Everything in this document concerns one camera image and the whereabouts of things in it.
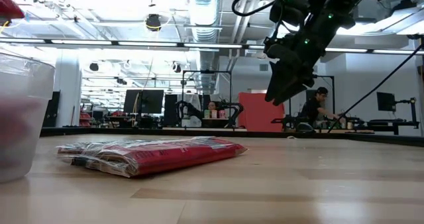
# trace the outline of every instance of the air duct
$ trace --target air duct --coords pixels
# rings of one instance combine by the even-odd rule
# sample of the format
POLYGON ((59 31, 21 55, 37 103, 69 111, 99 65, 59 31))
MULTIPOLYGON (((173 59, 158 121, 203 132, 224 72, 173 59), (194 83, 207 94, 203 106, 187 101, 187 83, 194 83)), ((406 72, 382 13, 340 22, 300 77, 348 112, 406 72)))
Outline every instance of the air duct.
MULTIPOLYGON (((219 20, 219 0, 189 0, 190 23, 192 25, 217 26, 219 20)), ((216 43, 218 30, 213 28, 194 28, 191 30, 195 42, 216 43)), ((197 67, 200 70, 218 70, 214 52, 200 51, 197 67)), ((204 93, 213 93, 216 76, 200 76, 200 85, 204 93)))

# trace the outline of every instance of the plastic bag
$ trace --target plastic bag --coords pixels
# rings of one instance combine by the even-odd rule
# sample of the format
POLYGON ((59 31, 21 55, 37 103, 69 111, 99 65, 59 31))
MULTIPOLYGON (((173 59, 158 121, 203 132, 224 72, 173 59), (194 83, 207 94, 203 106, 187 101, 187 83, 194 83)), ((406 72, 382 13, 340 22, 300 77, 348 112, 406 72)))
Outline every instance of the plastic bag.
POLYGON ((232 158, 246 151, 215 137, 79 142, 58 148, 58 156, 71 165, 128 178, 232 158))

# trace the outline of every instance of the white pillar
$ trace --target white pillar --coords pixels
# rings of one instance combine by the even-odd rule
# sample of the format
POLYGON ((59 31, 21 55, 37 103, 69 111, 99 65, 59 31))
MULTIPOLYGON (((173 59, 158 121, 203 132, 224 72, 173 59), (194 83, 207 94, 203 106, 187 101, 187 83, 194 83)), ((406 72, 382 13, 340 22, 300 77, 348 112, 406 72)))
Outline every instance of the white pillar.
POLYGON ((79 125, 82 72, 77 50, 61 50, 56 59, 54 91, 60 91, 56 127, 79 125))

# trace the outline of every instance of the red partition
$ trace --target red partition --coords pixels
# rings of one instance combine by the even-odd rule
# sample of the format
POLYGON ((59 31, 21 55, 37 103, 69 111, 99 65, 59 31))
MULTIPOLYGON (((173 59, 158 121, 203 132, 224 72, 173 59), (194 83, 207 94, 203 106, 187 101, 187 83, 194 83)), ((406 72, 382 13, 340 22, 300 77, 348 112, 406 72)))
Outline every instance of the red partition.
POLYGON ((238 102, 244 111, 238 116, 238 125, 246 127, 247 131, 281 132, 281 124, 271 124, 275 118, 284 118, 284 105, 272 105, 265 101, 263 93, 240 92, 238 102))

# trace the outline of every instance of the clear plastic container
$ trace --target clear plastic container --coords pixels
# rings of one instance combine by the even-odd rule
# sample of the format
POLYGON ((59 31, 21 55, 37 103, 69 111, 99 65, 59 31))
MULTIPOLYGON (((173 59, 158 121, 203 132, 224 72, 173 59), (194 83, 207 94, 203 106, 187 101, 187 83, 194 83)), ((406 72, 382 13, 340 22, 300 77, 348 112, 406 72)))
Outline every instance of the clear plastic container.
POLYGON ((0 53, 0 182, 31 169, 48 100, 51 65, 0 53))

